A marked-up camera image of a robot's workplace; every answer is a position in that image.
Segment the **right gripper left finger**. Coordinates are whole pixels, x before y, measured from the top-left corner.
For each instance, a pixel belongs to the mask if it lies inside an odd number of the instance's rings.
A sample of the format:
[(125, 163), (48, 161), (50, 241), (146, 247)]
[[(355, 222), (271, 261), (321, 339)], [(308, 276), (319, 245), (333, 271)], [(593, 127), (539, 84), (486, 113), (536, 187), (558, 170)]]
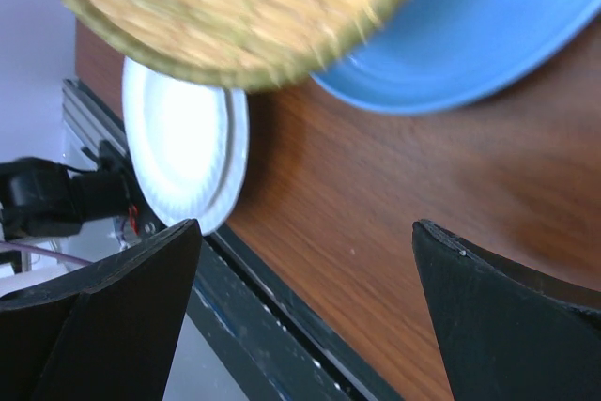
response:
[(162, 399), (201, 245), (182, 221), (2, 297), (2, 399)]

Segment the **yellow woven plate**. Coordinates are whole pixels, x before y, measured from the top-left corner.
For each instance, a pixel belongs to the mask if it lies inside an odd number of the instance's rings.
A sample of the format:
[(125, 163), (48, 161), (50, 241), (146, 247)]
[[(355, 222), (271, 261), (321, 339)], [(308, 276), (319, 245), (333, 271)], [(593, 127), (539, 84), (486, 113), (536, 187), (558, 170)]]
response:
[(116, 51), (165, 75), (261, 91), (366, 42), (407, 0), (62, 0)]

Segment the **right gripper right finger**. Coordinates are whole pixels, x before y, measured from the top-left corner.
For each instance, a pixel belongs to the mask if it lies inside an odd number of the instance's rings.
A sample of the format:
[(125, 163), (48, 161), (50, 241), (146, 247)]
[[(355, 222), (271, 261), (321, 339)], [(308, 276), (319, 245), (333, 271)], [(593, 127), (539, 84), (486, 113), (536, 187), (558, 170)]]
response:
[(599, 399), (599, 292), (429, 220), (412, 250), (454, 399)]

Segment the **blue rimmed yellow plate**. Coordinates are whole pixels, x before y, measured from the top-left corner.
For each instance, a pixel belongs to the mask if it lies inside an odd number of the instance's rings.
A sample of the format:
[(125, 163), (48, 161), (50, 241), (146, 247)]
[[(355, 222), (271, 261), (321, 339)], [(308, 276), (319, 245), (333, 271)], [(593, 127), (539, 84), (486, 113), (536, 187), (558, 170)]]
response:
[(372, 112), (453, 109), (539, 67), (599, 10), (600, 0), (409, 0), (382, 30), (314, 80)]

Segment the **white scalloped plate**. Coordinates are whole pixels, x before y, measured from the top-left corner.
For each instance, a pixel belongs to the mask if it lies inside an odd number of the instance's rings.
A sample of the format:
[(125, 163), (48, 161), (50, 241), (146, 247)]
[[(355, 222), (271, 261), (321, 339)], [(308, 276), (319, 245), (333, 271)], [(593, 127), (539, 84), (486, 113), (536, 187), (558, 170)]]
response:
[(133, 169), (152, 211), (167, 226), (195, 219), (204, 235), (217, 231), (246, 176), (246, 93), (180, 81), (126, 58), (122, 109)]

